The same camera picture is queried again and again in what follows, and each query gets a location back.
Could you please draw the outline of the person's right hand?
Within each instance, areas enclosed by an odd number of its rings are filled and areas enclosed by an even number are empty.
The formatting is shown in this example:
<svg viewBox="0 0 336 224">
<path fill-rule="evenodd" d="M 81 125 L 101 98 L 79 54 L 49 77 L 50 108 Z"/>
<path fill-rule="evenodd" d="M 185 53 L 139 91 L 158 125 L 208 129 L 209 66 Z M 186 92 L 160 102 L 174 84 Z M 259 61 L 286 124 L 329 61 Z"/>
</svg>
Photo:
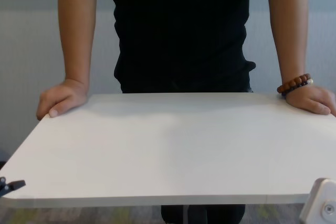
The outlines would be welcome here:
<svg viewBox="0 0 336 224">
<path fill-rule="evenodd" d="M 77 80 L 65 79 L 62 83 L 44 91 L 39 97 L 37 120 L 47 114 L 51 118 L 60 116 L 87 101 L 88 86 Z"/>
</svg>

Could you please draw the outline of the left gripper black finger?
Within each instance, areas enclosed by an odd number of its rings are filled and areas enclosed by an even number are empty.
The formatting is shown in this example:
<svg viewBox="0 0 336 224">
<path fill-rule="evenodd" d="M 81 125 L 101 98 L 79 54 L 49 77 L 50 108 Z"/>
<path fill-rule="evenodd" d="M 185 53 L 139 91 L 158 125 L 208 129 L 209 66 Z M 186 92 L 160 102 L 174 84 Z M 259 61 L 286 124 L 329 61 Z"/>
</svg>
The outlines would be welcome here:
<svg viewBox="0 0 336 224">
<path fill-rule="evenodd" d="M 0 178 L 0 197 L 4 197 L 6 194 L 18 190 L 26 185 L 24 180 L 17 180 L 13 182 L 7 182 L 5 177 Z"/>
</svg>

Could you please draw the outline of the person's left hand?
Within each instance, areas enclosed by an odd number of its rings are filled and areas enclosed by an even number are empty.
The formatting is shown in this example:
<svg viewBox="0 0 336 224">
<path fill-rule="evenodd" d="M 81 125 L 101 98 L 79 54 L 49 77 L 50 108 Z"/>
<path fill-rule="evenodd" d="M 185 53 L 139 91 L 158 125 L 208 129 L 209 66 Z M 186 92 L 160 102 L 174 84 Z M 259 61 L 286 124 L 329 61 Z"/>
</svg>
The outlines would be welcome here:
<svg viewBox="0 0 336 224">
<path fill-rule="evenodd" d="M 299 87 L 286 95 L 286 102 L 311 113 L 335 116 L 335 94 L 319 86 Z"/>
</svg>

